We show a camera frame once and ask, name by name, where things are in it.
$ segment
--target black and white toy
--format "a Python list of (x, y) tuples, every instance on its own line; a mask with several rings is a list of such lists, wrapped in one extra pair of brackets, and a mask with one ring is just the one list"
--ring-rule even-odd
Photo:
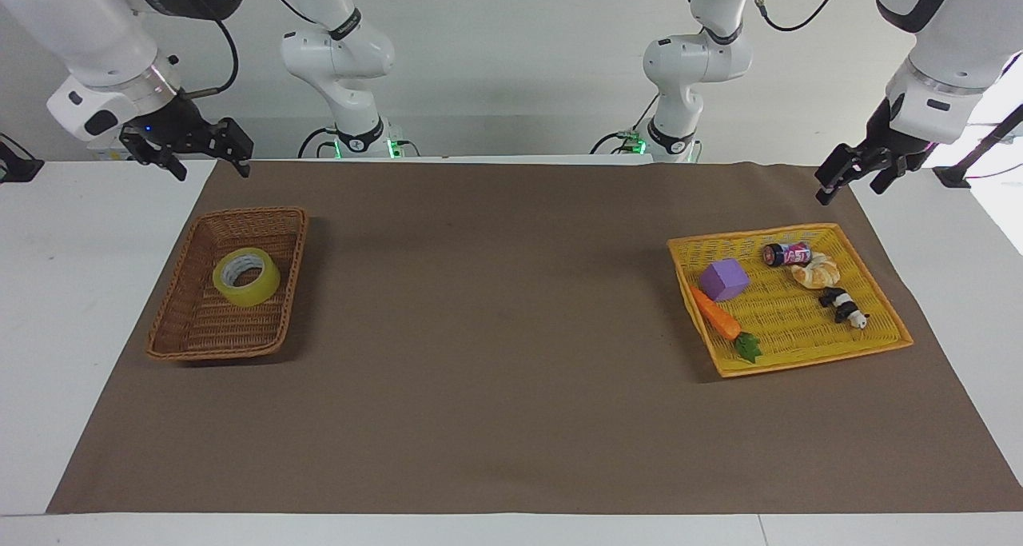
[(821, 306), (835, 307), (836, 324), (849, 321), (852, 327), (859, 328), (859, 330), (866, 327), (866, 320), (870, 319), (871, 314), (859, 312), (859, 307), (852, 302), (852, 295), (849, 295), (844, 287), (826, 287), (819, 301)]

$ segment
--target white wall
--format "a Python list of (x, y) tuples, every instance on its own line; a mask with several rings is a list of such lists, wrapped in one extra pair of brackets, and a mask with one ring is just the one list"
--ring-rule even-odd
[[(685, 0), (356, 0), (394, 39), (398, 64), (372, 84), (381, 109), (429, 155), (588, 152), (628, 127), (653, 97), (641, 55), (651, 40), (696, 32)], [(802, 19), (820, 0), (767, 0), (775, 21)], [(147, 29), (181, 57), (186, 86), (222, 83), (229, 54), (212, 24), (150, 16)], [(227, 20), (241, 73), (208, 118), (232, 116), (258, 156), (292, 156), (328, 110), (278, 58), (300, 25), (276, 0), (246, 0)], [(884, 84), (913, 37), (874, 0), (833, 0), (810, 27), (767, 29), (749, 5), (755, 46), (745, 79), (704, 85), (703, 160), (816, 164), (859, 141)], [(0, 9), (0, 130), (54, 160), (88, 157), (45, 108), (62, 65)]]

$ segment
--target orange carrot toy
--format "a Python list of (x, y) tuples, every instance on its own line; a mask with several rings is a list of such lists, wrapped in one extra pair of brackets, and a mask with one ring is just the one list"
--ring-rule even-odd
[(722, 338), (728, 339), (736, 347), (739, 356), (743, 357), (746, 361), (756, 364), (757, 357), (762, 354), (760, 347), (758, 347), (760, 338), (748, 333), (748, 331), (743, 331), (743, 327), (739, 324), (739, 321), (731, 314), (724, 312), (720, 306), (711, 301), (700, 288), (691, 284), (690, 290), (693, 291), (693, 299), (697, 303), (697, 309), (709, 321), (714, 330)]

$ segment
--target white table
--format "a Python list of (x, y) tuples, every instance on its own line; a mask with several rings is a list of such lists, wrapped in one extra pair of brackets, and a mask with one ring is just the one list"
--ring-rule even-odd
[[(551, 164), (649, 163), (548, 156)], [(422, 163), (537, 163), (422, 160)], [(1023, 513), (727, 516), (41, 515), (212, 170), (51, 163), (0, 185), (0, 544), (1013, 545)], [(930, 174), (856, 193), (1017, 480), (1023, 256), (969, 192)], [(1000, 278), (991, 279), (991, 273)], [(113, 291), (105, 280), (121, 280)]]

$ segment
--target brown mat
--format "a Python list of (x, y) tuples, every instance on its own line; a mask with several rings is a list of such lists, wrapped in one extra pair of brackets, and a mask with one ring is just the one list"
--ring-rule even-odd
[[(751, 164), (221, 165), (195, 214), (313, 216), (284, 348), (146, 359), (172, 261), (48, 511), (1023, 510), (855, 199), (813, 192)], [(717, 378), (665, 240), (797, 222), (841, 223), (917, 346)]]

